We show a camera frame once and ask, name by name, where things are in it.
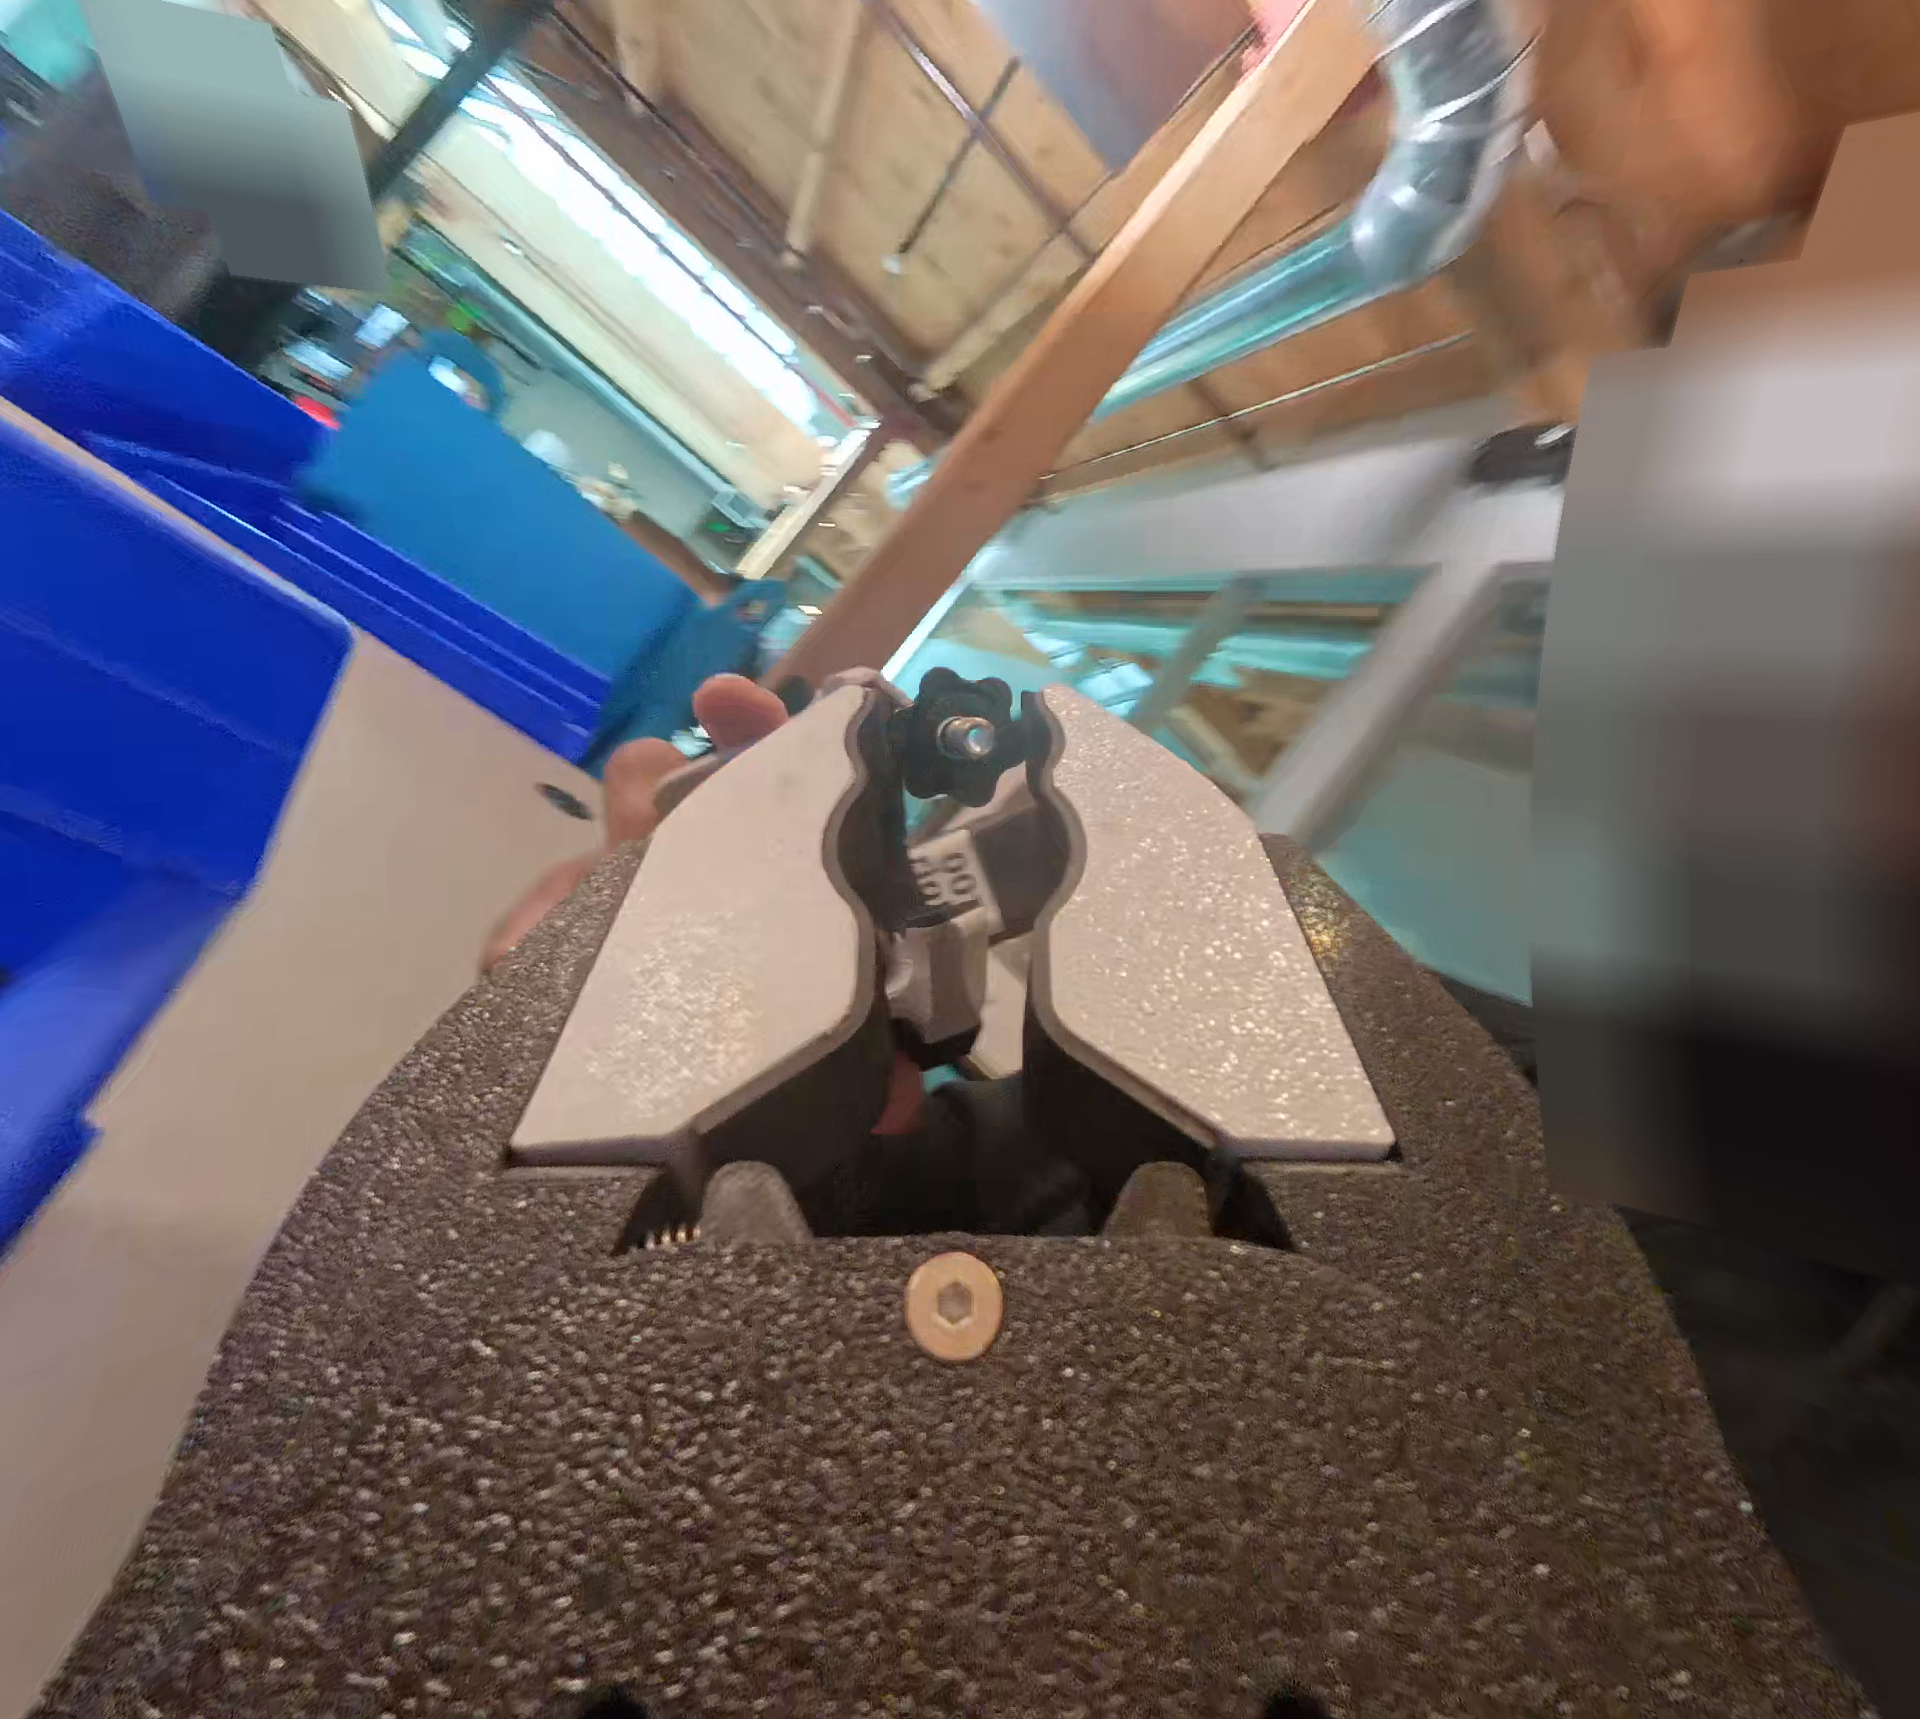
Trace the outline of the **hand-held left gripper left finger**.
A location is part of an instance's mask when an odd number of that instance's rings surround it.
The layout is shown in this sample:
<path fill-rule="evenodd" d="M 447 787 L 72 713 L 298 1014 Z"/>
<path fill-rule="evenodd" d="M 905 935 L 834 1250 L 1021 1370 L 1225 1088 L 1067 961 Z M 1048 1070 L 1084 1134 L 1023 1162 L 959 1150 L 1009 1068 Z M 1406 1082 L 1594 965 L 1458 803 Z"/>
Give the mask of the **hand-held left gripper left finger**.
<path fill-rule="evenodd" d="M 658 815 L 506 1158 L 633 1174 L 622 1236 L 691 1236 L 751 1164 L 802 1198 L 893 1080 L 893 687 L 832 679 L 659 783 Z"/>

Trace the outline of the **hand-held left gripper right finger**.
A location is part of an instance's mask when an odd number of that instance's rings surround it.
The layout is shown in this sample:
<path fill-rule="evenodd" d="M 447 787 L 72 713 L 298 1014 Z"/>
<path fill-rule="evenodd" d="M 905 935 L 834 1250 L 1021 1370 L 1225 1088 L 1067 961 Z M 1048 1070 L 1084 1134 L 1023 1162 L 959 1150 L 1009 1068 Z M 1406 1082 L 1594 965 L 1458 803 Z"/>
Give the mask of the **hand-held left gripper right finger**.
<path fill-rule="evenodd" d="M 1091 699 L 1021 699 L 1057 861 L 1028 931 L 1021 1116 L 1096 1222 L 1195 1202 L 1284 1236 L 1257 1166 L 1379 1166 L 1397 1136 L 1247 813 Z"/>

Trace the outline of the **black star knob screw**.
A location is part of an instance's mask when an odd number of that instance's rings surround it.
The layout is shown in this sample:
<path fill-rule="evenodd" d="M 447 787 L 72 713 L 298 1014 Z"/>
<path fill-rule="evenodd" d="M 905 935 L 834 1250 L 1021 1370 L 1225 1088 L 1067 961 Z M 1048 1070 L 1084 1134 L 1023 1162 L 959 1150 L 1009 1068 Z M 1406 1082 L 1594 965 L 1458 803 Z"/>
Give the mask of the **black star knob screw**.
<path fill-rule="evenodd" d="M 929 669 L 886 731 L 905 795 L 972 809 L 983 807 L 1026 755 L 1014 691 L 996 675 Z"/>

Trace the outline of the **person's right hand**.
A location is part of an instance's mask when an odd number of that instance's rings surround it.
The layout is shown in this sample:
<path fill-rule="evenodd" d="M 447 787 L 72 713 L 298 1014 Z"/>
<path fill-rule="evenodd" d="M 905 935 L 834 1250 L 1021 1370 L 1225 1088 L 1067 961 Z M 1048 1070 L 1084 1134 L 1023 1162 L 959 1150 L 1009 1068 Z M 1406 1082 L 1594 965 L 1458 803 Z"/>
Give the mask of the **person's right hand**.
<path fill-rule="evenodd" d="M 785 701 L 746 675 L 709 675 L 690 699 L 711 755 L 731 755 L 788 721 Z M 490 973 L 601 861 L 652 835 L 659 823 L 659 791 L 691 761 L 668 739 L 644 737 L 612 751 L 601 771 L 601 837 L 586 855 L 541 873 L 508 907 L 478 959 Z"/>

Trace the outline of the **teal blue panel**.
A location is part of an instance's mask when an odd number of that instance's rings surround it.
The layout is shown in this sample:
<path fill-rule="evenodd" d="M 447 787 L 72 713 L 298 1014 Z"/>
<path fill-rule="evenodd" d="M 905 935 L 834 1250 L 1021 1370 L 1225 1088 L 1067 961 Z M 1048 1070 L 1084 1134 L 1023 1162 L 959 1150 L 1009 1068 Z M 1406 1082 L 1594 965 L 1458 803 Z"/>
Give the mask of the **teal blue panel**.
<path fill-rule="evenodd" d="M 383 365 L 295 485 L 596 675 L 583 771 L 625 739 L 690 729 L 709 675 L 761 673 L 777 579 L 695 581 L 425 361 Z"/>

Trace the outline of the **wooden support post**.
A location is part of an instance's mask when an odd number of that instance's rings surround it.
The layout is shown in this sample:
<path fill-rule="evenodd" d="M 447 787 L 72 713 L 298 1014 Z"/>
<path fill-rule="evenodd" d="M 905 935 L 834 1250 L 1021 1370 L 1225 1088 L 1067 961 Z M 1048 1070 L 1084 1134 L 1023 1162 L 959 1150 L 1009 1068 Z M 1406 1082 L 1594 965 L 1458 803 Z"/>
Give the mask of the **wooden support post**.
<path fill-rule="evenodd" d="M 1292 19 L 991 385 L 916 501 L 770 667 L 771 689 L 881 669 L 966 577 L 1067 441 L 1203 277 L 1292 157 L 1374 65 L 1350 0 L 1279 0 Z"/>

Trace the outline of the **large silver air duct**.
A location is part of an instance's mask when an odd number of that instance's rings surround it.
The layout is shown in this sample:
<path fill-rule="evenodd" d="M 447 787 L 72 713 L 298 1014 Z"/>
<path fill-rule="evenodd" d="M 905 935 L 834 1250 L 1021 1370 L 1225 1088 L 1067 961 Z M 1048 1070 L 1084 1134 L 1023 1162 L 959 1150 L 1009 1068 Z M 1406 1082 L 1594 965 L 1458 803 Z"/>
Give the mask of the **large silver air duct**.
<path fill-rule="evenodd" d="M 1476 239 L 1521 147 L 1535 47 L 1516 0 L 1382 5 L 1387 147 L 1347 215 L 1369 295 L 1430 279 Z"/>

